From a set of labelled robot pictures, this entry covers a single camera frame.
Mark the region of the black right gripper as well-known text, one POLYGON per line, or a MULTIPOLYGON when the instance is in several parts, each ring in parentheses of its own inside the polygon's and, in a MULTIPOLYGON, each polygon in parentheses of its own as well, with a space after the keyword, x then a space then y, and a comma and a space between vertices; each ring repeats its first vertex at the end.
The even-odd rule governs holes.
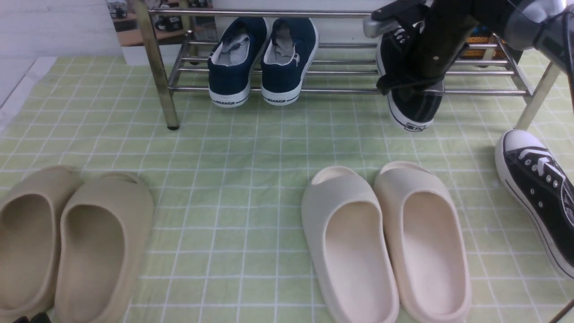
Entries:
POLYGON ((363 20, 365 37, 375 38, 401 27, 408 35, 396 62, 377 81, 378 90, 422 92, 443 81, 445 74, 467 49, 467 38, 477 21, 471 0, 396 0, 363 20))

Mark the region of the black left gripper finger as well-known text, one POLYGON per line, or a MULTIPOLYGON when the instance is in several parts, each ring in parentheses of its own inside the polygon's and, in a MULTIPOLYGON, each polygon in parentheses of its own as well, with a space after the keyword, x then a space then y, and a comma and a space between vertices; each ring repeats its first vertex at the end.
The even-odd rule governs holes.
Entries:
POLYGON ((13 321, 13 323, 30 323, 28 317, 26 316, 21 316, 18 319, 16 319, 15 321, 13 321))

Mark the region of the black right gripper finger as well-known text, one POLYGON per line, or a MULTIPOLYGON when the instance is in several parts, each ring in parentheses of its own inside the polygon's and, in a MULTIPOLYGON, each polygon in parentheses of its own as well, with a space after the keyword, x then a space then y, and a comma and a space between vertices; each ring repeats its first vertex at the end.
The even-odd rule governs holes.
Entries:
POLYGON ((37 313, 30 319, 30 323, 51 323, 51 318, 46 312, 37 313))

